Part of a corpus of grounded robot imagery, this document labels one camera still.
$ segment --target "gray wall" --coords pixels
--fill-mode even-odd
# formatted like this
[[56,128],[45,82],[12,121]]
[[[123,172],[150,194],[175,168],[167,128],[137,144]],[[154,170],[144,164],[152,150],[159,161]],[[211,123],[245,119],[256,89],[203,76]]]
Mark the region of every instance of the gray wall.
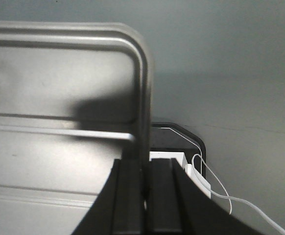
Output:
[[[138,30],[156,62],[153,119],[199,135],[229,193],[285,228],[285,1],[0,0],[0,20]],[[234,203],[234,215],[278,234],[245,205]]]

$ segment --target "gray surface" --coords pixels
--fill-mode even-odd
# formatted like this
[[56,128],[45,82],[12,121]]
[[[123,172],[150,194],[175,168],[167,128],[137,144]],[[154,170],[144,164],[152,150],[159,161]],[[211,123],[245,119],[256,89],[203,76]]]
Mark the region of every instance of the gray surface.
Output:
[[[138,30],[156,62],[154,120],[198,134],[229,193],[285,228],[285,1],[9,0],[0,1],[0,20]],[[234,215],[278,234],[243,205],[234,203]]]

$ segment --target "white cable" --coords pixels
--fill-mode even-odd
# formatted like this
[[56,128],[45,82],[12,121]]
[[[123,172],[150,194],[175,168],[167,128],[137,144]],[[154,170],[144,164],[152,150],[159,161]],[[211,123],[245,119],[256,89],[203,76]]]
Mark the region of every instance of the white cable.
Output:
[[[199,154],[195,154],[191,160],[191,164],[192,167],[194,168],[194,159],[195,157],[198,156],[201,159],[201,162],[206,166],[206,168],[212,173],[212,175],[218,180],[218,182],[221,184],[221,186],[223,187],[223,189],[225,190],[223,184],[219,181],[219,179],[217,178],[217,176],[213,173],[213,171],[207,166],[207,164],[205,163],[205,161],[203,160],[202,156],[200,156]],[[232,197],[232,196],[224,196],[221,194],[218,194],[217,192],[214,192],[213,190],[211,190],[210,188],[208,188],[204,182],[200,179],[200,177],[198,177],[198,172],[195,170],[195,175],[197,177],[197,179],[202,183],[203,186],[205,186],[205,188],[207,190],[209,190],[211,193],[213,193],[215,196],[223,198],[223,199],[228,199],[228,200],[234,200],[234,201],[238,201],[238,202],[242,202],[248,206],[250,206],[252,209],[254,209],[256,212],[259,213],[259,215],[264,218],[273,228],[275,228],[277,231],[279,231],[281,234],[285,235],[285,229],[283,229],[280,225],[278,225],[275,221],[273,221],[269,216],[267,216],[259,207],[257,207],[256,205],[252,204],[251,202],[245,200],[245,199],[241,199],[238,197]]]
[[[224,185],[221,183],[221,181],[219,180],[219,178],[213,173],[213,171],[207,166],[207,164],[205,163],[205,161],[203,160],[202,156],[199,155],[199,154],[195,154],[192,159],[191,159],[191,165],[192,165],[192,168],[194,169],[194,172],[195,172],[195,175],[197,177],[197,179],[199,179],[199,177],[197,176],[198,172],[195,168],[195,164],[194,164],[194,160],[195,160],[195,157],[198,156],[200,157],[201,159],[201,162],[206,166],[206,168],[212,173],[212,175],[216,178],[216,180],[219,182],[219,184],[222,186],[223,190],[225,191],[226,195],[229,197],[229,194],[226,190],[226,188],[224,187]],[[218,196],[219,194],[214,192],[212,189],[210,188],[207,188],[206,185],[204,185],[206,189],[208,189],[211,193],[213,193],[215,196]],[[230,202],[230,212],[229,214],[232,214],[232,210],[233,210],[233,205],[232,205],[232,201],[230,198],[228,198],[229,202]]]
[[[182,137],[183,139],[187,140],[188,142],[192,143],[193,145],[195,145],[198,149],[199,149],[199,152],[200,152],[200,155],[202,156],[202,152],[201,152],[201,148],[196,144],[194,143],[193,141],[187,139],[185,136],[181,135],[180,133],[178,133],[177,131],[175,131],[174,129],[170,128],[170,127],[160,127],[160,129],[168,129],[168,130],[171,130],[172,132],[176,133],[177,135],[179,135],[180,137]],[[202,163],[200,162],[200,174],[202,174]]]
[[[194,171],[195,171],[195,175],[197,177],[197,179],[201,182],[201,184],[208,190],[210,191],[212,194],[214,194],[215,196],[219,197],[219,198],[223,198],[223,199],[228,199],[229,202],[230,202],[230,212],[229,214],[232,213],[232,201],[231,200],[234,200],[234,201],[238,201],[238,202],[242,202],[248,206],[250,206],[252,209],[254,209],[256,212],[258,212],[260,214],[260,216],[262,218],[265,219],[265,221],[267,221],[273,228],[275,228],[277,231],[279,231],[281,234],[285,235],[285,229],[283,229],[280,225],[278,225],[275,221],[273,221],[269,216],[267,216],[259,207],[257,207],[256,205],[252,204],[251,202],[245,200],[245,199],[241,199],[241,198],[238,198],[238,197],[232,197],[232,196],[229,196],[229,194],[227,193],[227,190],[225,189],[225,187],[223,186],[223,184],[221,183],[221,181],[218,179],[218,177],[214,174],[214,172],[207,166],[206,162],[203,160],[202,158],[202,152],[201,152],[201,148],[195,144],[194,142],[192,142],[191,140],[187,139],[186,137],[184,137],[183,135],[179,134],[177,131],[173,130],[172,128],[169,128],[169,127],[161,127],[161,129],[169,129],[171,131],[173,131],[174,133],[176,133],[177,135],[179,135],[180,137],[184,138],[185,140],[187,140],[188,142],[192,143],[193,145],[195,145],[199,151],[200,151],[200,154],[195,154],[191,160],[191,165],[192,167],[194,168]],[[227,196],[224,196],[224,195],[221,195],[221,194],[218,194],[217,192],[214,192],[212,189],[208,188],[204,182],[200,179],[200,177],[198,177],[198,172],[197,170],[195,170],[195,166],[194,166],[194,159],[195,157],[198,156],[200,159],[201,159],[201,163],[203,163],[206,168],[212,173],[212,175],[217,179],[217,181],[220,183],[220,185],[222,186],[222,188],[224,189],[225,193]]]

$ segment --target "white plug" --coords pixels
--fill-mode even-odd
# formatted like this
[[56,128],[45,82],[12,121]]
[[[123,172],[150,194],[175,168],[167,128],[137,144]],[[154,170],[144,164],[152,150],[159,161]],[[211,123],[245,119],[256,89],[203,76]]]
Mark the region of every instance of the white plug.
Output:
[[207,190],[206,188],[211,189],[211,185],[209,182],[203,178],[203,176],[198,172],[198,174],[195,174],[195,170],[193,169],[191,164],[187,164],[185,166],[185,172],[188,174],[188,176],[191,178],[191,180],[197,185],[197,187],[207,196],[211,199],[211,192]]
[[187,165],[187,160],[186,160],[186,157],[185,157],[185,153],[183,153],[183,152],[158,152],[158,151],[151,151],[150,154],[149,154],[149,159],[151,160],[151,159],[154,159],[154,158],[165,158],[165,159],[175,158],[183,169]]

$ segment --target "horizontal metal bar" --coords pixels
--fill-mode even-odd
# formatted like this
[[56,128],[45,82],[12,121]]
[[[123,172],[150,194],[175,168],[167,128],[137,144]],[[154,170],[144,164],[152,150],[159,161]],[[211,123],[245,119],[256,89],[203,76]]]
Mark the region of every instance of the horizontal metal bar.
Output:
[[78,137],[88,137],[88,138],[98,138],[98,139],[126,140],[130,142],[135,142],[135,136],[133,136],[130,133],[122,133],[122,132],[52,129],[52,128],[6,126],[6,125],[0,125],[0,131],[45,134],[45,135],[78,136]]

